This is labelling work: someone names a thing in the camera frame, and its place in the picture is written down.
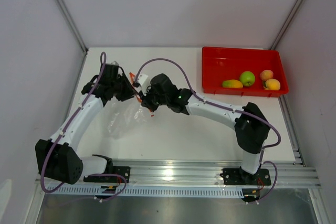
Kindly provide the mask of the orange yellow peach with leaf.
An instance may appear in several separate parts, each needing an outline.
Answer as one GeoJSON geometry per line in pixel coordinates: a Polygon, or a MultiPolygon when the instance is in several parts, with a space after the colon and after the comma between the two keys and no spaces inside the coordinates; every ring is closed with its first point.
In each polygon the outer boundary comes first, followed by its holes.
{"type": "Polygon", "coordinates": [[[277,79],[268,79],[264,82],[265,90],[274,90],[278,91],[281,88],[281,84],[277,79]]]}

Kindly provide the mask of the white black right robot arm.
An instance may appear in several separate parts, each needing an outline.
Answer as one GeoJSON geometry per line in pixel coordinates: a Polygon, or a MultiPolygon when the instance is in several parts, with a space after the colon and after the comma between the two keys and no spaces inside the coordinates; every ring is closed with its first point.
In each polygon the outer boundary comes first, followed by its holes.
{"type": "Polygon", "coordinates": [[[222,176],[226,182],[235,185],[257,184],[261,177],[261,151],[270,127],[256,104],[249,102],[246,106],[235,106],[198,99],[190,89],[177,88],[163,73],[153,78],[140,74],[135,82],[141,87],[141,105],[152,112],[166,106],[175,113],[201,116],[233,129],[238,146],[243,150],[243,161],[232,175],[222,172],[222,176]]]}

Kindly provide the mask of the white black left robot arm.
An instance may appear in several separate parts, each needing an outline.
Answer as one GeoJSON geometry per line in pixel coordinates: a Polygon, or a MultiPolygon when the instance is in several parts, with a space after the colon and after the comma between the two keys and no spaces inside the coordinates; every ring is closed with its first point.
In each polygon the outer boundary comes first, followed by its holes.
{"type": "Polygon", "coordinates": [[[73,185],[82,177],[96,175],[102,182],[110,181],[114,176],[112,159],[98,154],[79,157],[77,148],[92,120],[110,100],[123,102],[134,96],[123,69],[116,64],[102,64],[100,73],[83,87],[72,115],[48,140],[39,140],[35,145],[41,179],[73,185]]]}

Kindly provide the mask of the green yellow mango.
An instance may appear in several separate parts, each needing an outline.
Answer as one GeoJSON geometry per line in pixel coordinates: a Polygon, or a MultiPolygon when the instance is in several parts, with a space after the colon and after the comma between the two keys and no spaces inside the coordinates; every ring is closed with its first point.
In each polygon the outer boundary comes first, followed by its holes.
{"type": "Polygon", "coordinates": [[[223,88],[241,89],[244,86],[239,80],[232,79],[232,80],[223,81],[222,87],[223,88]]]}

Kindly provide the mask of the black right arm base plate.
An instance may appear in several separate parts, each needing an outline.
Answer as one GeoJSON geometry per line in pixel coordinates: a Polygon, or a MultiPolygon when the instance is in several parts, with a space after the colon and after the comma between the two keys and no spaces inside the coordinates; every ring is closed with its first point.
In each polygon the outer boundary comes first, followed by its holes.
{"type": "Polygon", "coordinates": [[[257,186],[259,182],[261,185],[271,185],[269,170],[262,168],[259,168],[255,174],[250,174],[241,168],[223,168],[220,177],[225,185],[257,186]]]}

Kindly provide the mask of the clear zip bag orange zipper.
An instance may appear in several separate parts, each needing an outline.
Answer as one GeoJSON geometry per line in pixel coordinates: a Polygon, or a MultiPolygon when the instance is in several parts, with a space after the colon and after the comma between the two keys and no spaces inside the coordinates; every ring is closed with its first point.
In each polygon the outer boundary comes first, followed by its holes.
{"type": "Polygon", "coordinates": [[[111,138],[120,139],[154,117],[154,112],[143,107],[141,102],[140,96],[136,94],[124,102],[115,100],[108,105],[107,133],[111,138]]]}

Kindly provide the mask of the green apple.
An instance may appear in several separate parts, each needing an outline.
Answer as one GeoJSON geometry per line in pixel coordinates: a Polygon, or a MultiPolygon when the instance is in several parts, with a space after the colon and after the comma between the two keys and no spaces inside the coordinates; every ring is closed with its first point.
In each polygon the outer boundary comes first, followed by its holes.
{"type": "Polygon", "coordinates": [[[255,78],[255,75],[251,71],[244,71],[240,75],[239,80],[244,87],[250,87],[255,83],[256,78],[255,78]]]}

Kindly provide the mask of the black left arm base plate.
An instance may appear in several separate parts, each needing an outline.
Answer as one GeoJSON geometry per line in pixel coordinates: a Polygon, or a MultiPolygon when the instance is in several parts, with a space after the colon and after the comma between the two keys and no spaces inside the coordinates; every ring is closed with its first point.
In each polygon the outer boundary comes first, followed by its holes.
{"type": "Polygon", "coordinates": [[[97,176],[84,177],[86,183],[128,183],[131,175],[131,167],[129,166],[114,166],[111,171],[105,171],[97,176]]]}

